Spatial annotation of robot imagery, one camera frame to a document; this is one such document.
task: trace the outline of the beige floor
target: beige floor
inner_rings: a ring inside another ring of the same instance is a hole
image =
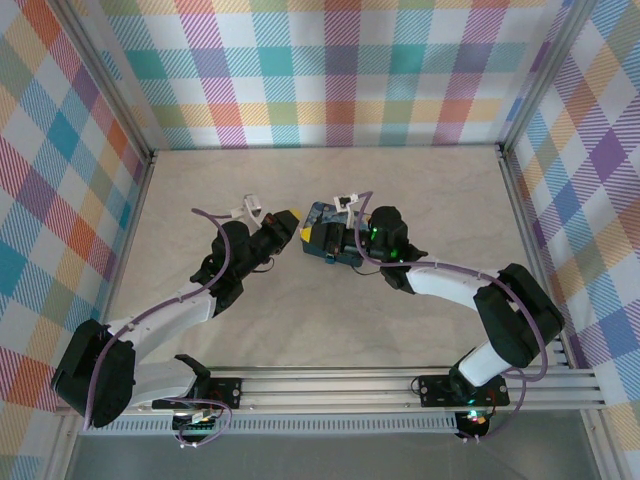
[[[395,205],[409,238],[441,260],[480,268],[526,265],[495,153],[488,147],[165,152],[158,158],[116,318],[175,292],[209,253],[215,229],[189,213],[225,213],[245,193],[271,211],[373,190]],[[295,237],[266,275],[219,317],[153,352],[206,365],[451,365],[485,339],[477,314],[392,290],[305,255]]]

